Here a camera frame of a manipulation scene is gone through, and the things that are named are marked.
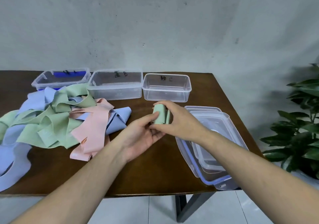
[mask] white floor tile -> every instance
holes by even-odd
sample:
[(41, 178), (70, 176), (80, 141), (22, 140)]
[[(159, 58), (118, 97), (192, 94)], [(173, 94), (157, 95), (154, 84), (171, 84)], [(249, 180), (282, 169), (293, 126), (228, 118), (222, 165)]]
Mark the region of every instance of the white floor tile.
[(236, 190), (236, 193), (248, 224), (273, 224), (243, 190)]
[(149, 197), (103, 199), (89, 224), (147, 224)]
[[(175, 224), (175, 197), (150, 196), (148, 223)], [(215, 193), (184, 223), (247, 224), (235, 191), (224, 191)]]
[(0, 198), (0, 224), (11, 222), (41, 199), (42, 197)]

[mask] handwritten chinese character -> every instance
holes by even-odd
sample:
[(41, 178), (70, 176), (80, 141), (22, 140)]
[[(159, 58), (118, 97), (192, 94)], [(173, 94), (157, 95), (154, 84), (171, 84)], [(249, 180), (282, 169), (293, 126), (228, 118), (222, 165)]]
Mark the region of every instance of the handwritten chinese character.
[(115, 73), (115, 78), (120, 77), (118, 71), (114, 71), (114, 73)]

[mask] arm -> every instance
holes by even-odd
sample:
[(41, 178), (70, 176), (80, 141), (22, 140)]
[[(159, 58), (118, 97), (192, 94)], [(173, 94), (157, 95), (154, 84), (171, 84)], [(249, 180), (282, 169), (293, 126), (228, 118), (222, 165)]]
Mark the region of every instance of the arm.
[(196, 142), (205, 148), (274, 223), (319, 222), (318, 190), (205, 128), (185, 108), (170, 101), (158, 103), (171, 111), (173, 122), (170, 125), (151, 125), (150, 128)]
[(12, 223), (87, 223), (124, 165), (164, 133), (148, 124), (158, 112), (133, 121), (90, 162)]

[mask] table leg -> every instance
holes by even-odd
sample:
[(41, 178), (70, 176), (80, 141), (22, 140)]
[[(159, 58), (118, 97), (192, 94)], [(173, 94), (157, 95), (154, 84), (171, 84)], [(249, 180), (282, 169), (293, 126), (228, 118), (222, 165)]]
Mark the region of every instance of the table leg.
[(202, 204), (205, 203), (214, 192), (205, 192), (200, 194), (193, 194), (189, 202), (186, 201), (186, 195), (175, 195), (176, 203), (176, 221), (184, 222), (189, 218)]

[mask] wooden table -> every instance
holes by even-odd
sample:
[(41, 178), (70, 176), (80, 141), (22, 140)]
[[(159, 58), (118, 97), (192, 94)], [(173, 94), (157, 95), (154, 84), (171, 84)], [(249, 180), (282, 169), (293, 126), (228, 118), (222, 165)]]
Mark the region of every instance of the wooden table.
[[(186, 103), (178, 103), (179, 105), (220, 108), (229, 114), (249, 150), (262, 156), (213, 74), (172, 73), (188, 75), (192, 84), (189, 100)], [(31, 87), (31, 82), (39, 74), (40, 71), (0, 71), (0, 115), (20, 108), (27, 99), (27, 94), (35, 91), (35, 88)], [(110, 103), (115, 108), (131, 107), (129, 124), (135, 119), (152, 113), (154, 102), (146, 101), (142, 96), (139, 99), (110, 101)], [(110, 139), (115, 138), (118, 133), (111, 134)], [(14, 186), (2, 191), (0, 195), (49, 194), (86, 164), (83, 161), (70, 159), (73, 149), (74, 147), (70, 149), (33, 147), (28, 154), (32, 164), (29, 172)], [(214, 186), (206, 186), (193, 175), (177, 147), (175, 137), (166, 135), (141, 156), (128, 163), (105, 196), (177, 195), (212, 191), (216, 191)]]

